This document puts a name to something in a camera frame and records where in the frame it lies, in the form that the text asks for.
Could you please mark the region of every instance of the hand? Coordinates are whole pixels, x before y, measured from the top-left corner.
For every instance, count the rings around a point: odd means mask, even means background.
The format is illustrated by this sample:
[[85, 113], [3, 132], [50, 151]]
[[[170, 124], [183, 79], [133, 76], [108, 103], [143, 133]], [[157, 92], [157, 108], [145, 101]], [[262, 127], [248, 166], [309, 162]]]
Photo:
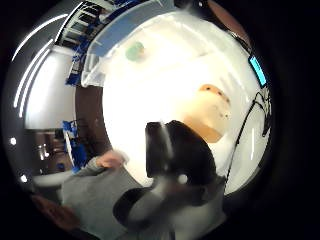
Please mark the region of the hand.
[[96, 160], [96, 164], [98, 167], [105, 168], [120, 168], [123, 166], [124, 158], [120, 155], [120, 153], [115, 152], [113, 150], [107, 151], [105, 154], [100, 156]]

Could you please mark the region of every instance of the floor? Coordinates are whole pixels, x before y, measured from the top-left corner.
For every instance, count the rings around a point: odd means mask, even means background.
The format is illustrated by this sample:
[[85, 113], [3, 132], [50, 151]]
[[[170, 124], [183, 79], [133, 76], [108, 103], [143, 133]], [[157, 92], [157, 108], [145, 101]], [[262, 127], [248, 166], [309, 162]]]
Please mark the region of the floor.
[[80, 119], [79, 136], [88, 141], [93, 155], [103, 154], [111, 147], [103, 121], [102, 90], [94, 86], [76, 88], [76, 116]]

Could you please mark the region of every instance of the fluorescent light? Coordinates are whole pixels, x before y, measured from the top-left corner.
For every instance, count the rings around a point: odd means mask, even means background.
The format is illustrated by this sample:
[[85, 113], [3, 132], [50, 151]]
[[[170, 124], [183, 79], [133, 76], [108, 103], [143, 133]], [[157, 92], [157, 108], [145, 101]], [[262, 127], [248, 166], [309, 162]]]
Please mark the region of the fluorescent light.
[[38, 71], [39, 67], [41, 66], [43, 60], [45, 59], [45, 57], [48, 55], [48, 53], [50, 52], [50, 49], [48, 49], [43, 55], [42, 57], [40, 58], [40, 60], [38, 61], [38, 63], [36, 64], [36, 66], [34, 67], [32, 73], [30, 74], [29, 76], [29, 79], [28, 79], [28, 82], [27, 82], [27, 85], [24, 89], [24, 92], [23, 92], [23, 96], [22, 96], [22, 100], [21, 100], [21, 105], [20, 105], [20, 111], [19, 111], [19, 117], [22, 118], [22, 114], [23, 114], [23, 108], [24, 108], [24, 104], [25, 104], [25, 101], [26, 101], [26, 96], [27, 96], [27, 92], [28, 92], [28, 89], [31, 85], [31, 81], [34, 77], [34, 75], [36, 74], [36, 72]]
[[17, 144], [17, 140], [15, 138], [10, 138], [10, 144], [11, 145], [16, 145]]
[[41, 54], [44, 52], [44, 50], [46, 50], [46, 48], [50, 45], [50, 43], [53, 42], [53, 39], [51, 39], [49, 42], [47, 42], [41, 49], [40, 51], [37, 53], [37, 55], [32, 59], [31, 63], [29, 64], [29, 66], [27, 67], [26, 71], [24, 72], [22, 78], [21, 78], [21, 81], [19, 83], [19, 86], [18, 86], [18, 89], [17, 89], [17, 92], [16, 92], [16, 96], [14, 98], [14, 101], [13, 101], [13, 107], [16, 108], [18, 106], [18, 100], [19, 100], [19, 97], [20, 97], [20, 93], [21, 93], [21, 89], [22, 89], [22, 86], [32, 68], [32, 66], [35, 64], [35, 62], [38, 60], [38, 58], [41, 56]]
[[26, 37], [25, 39], [23, 39], [23, 41], [19, 44], [19, 46], [17, 47], [16, 51], [14, 52], [13, 54], [13, 57], [11, 59], [11, 62], [15, 59], [15, 57], [17, 56], [18, 52], [20, 51], [20, 49], [26, 44], [26, 42], [34, 35], [36, 34], [39, 30], [41, 30], [42, 28], [44, 28], [45, 26], [47, 26], [48, 24], [56, 21], [56, 20], [59, 20], [61, 18], [64, 18], [68, 16], [68, 14], [62, 14], [62, 15], [59, 15], [59, 16], [56, 16], [54, 18], [51, 18], [47, 21], [45, 21], [44, 23], [42, 23], [40, 26], [36, 27], [34, 30], [32, 30], [32, 32], [30, 32]]
[[27, 182], [27, 181], [28, 181], [26, 175], [22, 175], [22, 176], [20, 177], [20, 180], [21, 180], [21, 182]]
[[69, 13], [68, 17], [64, 20], [64, 22], [62, 23], [57, 35], [56, 35], [56, 38], [54, 40], [54, 42], [58, 41], [58, 38], [59, 38], [59, 35], [62, 31], [62, 29], [64, 28], [64, 26], [66, 25], [66, 23], [69, 21], [70, 17], [73, 15], [73, 13], [78, 9], [78, 7], [80, 7], [80, 5], [82, 4], [83, 2], [79, 3], [72, 11], [71, 13]]
[[253, 152], [254, 152], [254, 128], [252, 128], [252, 139], [251, 139], [251, 160], [253, 159]]

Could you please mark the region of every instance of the ceiling light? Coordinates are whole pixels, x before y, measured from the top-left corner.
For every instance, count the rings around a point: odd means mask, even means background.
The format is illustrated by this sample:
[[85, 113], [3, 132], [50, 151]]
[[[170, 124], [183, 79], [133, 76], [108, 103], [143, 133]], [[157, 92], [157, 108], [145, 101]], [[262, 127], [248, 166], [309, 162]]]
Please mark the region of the ceiling light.
[[31, 81], [34, 77], [34, 75], [36, 74], [36, 72], [38, 71], [39, 67], [41, 66], [42, 62], [44, 61], [45, 57], [48, 55], [50, 49], [48, 49], [43, 55], [42, 57], [40, 58], [40, 60], [38, 61], [38, 63], [36, 64], [36, 66], [34, 67], [32, 73], [30, 74], [29, 76], [29, 79], [28, 79], [28, 82], [27, 82], [27, 85], [24, 89], [24, 92], [23, 92], [23, 96], [22, 96], [22, 100], [21, 100], [21, 105], [20, 105], [20, 111], [19, 111], [19, 117], [22, 118], [22, 114], [23, 114], [23, 108], [24, 108], [24, 103], [25, 103], [25, 100], [26, 100], [26, 97], [27, 97], [27, 92], [28, 92], [28, 89], [31, 85]]
[[19, 86], [18, 86], [18, 89], [17, 89], [17, 92], [16, 92], [16, 96], [14, 98], [14, 101], [13, 101], [13, 107], [16, 108], [18, 106], [18, 100], [19, 100], [19, 97], [20, 97], [20, 93], [21, 93], [21, 89], [22, 89], [22, 86], [31, 70], [31, 68], [33, 67], [33, 65], [35, 64], [35, 62], [38, 60], [38, 58], [41, 56], [41, 54], [44, 52], [44, 50], [46, 50], [46, 48], [50, 45], [50, 43], [53, 42], [53, 39], [51, 39], [50, 41], [48, 41], [41, 49], [40, 51], [37, 53], [37, 55], [32, 59], [31, 63], [29, 64], [29, 66], [27, 67], [26, 71], [24, 72], [22, 78], [21, 78], [21, 81], [19, 83]]
[[17, 47], [16, 51], [14, 52], [13, 54], [13, 57], [11, 59], [11, 62], [15, 59], [15, 57], [17, 56], [18, 52], [20, 51], [20, 49], [24, 46], [24, 44], [26, 44], [26, 42], [34, 35], [36, 34], [39, 30], [41, 30], [42, 28], [44, 28], [45, 26], [47, 26], [48, 24], [56, 21], [56, 20], [59, 20], [61, 18], [64, 18], [68, 16], [68, 14], [62, 14], [62, 15], [59, 15], [59, 16], [56, 16], [54, 18], [51, 18], [47, 21], [45, 21], [44, 23], [42, 23], [40, 26], [36, 27], [34, 30], [32, 30], [32, 32], [30, 32], [26, 37], [25, 39], [23, 39], [23, 41], [19, 44], [19, 46]]

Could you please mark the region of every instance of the cable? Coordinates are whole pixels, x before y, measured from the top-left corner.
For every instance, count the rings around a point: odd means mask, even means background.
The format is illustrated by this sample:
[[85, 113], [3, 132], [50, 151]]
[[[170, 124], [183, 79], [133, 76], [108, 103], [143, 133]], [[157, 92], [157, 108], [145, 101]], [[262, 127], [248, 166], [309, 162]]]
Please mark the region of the cable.
[[263, 100], [263, 102], [264, 102], [264, 104], [265, 104], [265, 98], [264, 98], [264, 96], [263, 96], [260, 92], [257, 92], [256, 95], [255, 95], [255, 97], [254, 97], [254, 99], [252, 100], [252, 104], [251, 104], [251, 106], [250, 106], [250, 108], [249, 108], [249, 110], [248, 110], [248, 112], [247, 112], [247, 114], [246, 114], [246, 117], [245, 117], [245, 119], [244, 119], [244, 121], [243, 121], [243, 123], [242, 123], [242, 126], [241, 126], [241, 128], [240, 128], [240, 131], [239, 131], [237, 140], [236, 140], [236, 142], [235, 142], [235, 145], [234, 145], [234, 148], [233, 148], [233, 152], [232, 152], [232, 156], [231, 156], [231, 162], [230, 162], [230, 165], [229, 165], [229, 168], [228, 168], [228, 172], [227, 172], [226, 182], [228, 182], [228, 180], [229, 180], [229, 175], [230, 175], [230, 171], [231, 171], [231, 167], [232, 167], [232, 163], [233, 163], [234, 153], [235, 153], [235, 151], [236, 151], [236, 149], [237, 149], [237, 146], [238, 146], [239, 143], [240, 143], [240, 138], [241, 138], [241, 135], [242, 135], [244, 126], [245, 126], [245, 124], [246, 124], [246, 122], [247, 122], [247, 120], [248, 120], [248, 117], [249, 117], [249, 115], [250, 115], [253, 107], [254, 107], [256, 104], [260, 107], [260, 109], [263, 110], [263, 113], [264, 113], [264, 116], [265, 116], [265, 118], [264, 118], [264, 130], [263, 130], [263, 133], [265, 132], [266, 125], [268, 125], [268, 128], [267, 128], [267, 129], [270, 128], [270, 124], [267, 123], [267, 120], [269, 120], [268, 117], [270, 117], [271, 115], [268, 114], [269, 112], [266, 112], [265, 109], [264, 109], [264, 107], [262, 106], [262, 104], [259, 103], [259, 102], [256, 100], [257, 97], [258, 97], [258, 95], [261, 96], [261, 98], [262, 98], [262, 100]]

